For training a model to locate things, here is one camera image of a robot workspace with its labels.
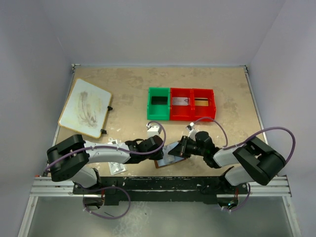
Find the white credit card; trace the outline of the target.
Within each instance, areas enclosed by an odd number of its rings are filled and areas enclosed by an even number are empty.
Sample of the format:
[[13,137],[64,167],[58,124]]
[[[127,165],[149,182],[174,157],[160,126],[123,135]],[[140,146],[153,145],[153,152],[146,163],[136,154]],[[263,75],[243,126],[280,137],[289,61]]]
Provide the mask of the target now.
[[174,155],[170,155],[169,152],[174,149],[176,146],[178,145],[178,142],[174,142],[171,144],[168,144],[166,146],[163,147],[163,159],[165,160],[165,162],[172,162],[175,160],[175,156]]

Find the brown leather card holder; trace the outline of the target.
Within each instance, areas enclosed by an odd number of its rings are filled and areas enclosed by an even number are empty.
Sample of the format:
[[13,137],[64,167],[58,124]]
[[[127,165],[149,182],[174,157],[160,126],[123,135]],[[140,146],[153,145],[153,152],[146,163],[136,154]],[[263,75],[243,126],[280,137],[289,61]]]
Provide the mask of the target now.
[[174,143],[165,145],[163,147],[163,149],[162,149],[163,158],[160,160],[154,161],[156,168],[166,167],[166,166],[173,165],[173,164],[176,164],[176,163],[179,163],[179,162],[182,162],[185,160],[185,158],[177,157],[177,156],[168,154],[168,152],[170,152],[172,149],[174,149],[178,144],[179,144],[179,142],[174,142]]

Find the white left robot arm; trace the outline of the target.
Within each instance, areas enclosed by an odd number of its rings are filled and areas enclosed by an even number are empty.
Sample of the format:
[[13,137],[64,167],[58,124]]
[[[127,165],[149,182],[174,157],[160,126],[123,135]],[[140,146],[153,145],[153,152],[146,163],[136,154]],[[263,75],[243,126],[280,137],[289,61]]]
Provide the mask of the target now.
[[118,144],[100,144],[85,141],[81,135],[73,135],[47,150],[48,166],[54,182],[71,180],[95,194],[101,190],[102,182],[91,163],[115,162],[138,164],[144,160],[163,158],[165,139],[155,135],[147,139],[135,139]]

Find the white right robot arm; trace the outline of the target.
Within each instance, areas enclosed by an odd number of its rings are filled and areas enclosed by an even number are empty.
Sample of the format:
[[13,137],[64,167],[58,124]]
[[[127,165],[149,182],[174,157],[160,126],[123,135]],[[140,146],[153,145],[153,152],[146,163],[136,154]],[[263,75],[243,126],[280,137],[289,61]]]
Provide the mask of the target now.
[[209,167],[215,169],[238,164],[221,175],[219,186],[225,193],[231,193],[238,185],[248,182],[265,186],[286,165],[282,155],[256,136],[242,145],[225,150],[216,147],[206,131],[197,132],[194,139],[183,136],[168,154],[181,158],[200,156]]

